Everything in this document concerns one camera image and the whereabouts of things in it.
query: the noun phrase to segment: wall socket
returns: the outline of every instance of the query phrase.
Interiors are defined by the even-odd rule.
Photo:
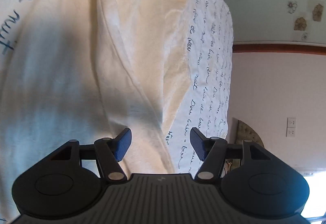
[[[295,128],[297,122],[295,120],[295,117],[288,117],[287,118],[287,127],[288,128]]]
[[[287,128],[286,136],[287,137],[295,137],[295,128]]]

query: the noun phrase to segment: white duvet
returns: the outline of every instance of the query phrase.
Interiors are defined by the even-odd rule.
[[[90,144],[131,128],[130,174],[193,172],[191,126],[225,137],[231,18],[223,0],[197,1],[0,1],[0,219],[17,216],[14,179],[69,139]]]

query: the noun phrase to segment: bedsheet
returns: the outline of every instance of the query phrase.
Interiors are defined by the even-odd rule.
[[[202,162],[190,144],[191,128],[206,137],[225,138],[228,132],[233,26],[224,0],[190,4],[186,48],[192,83],[165,140],[176,172],[194,176]]]

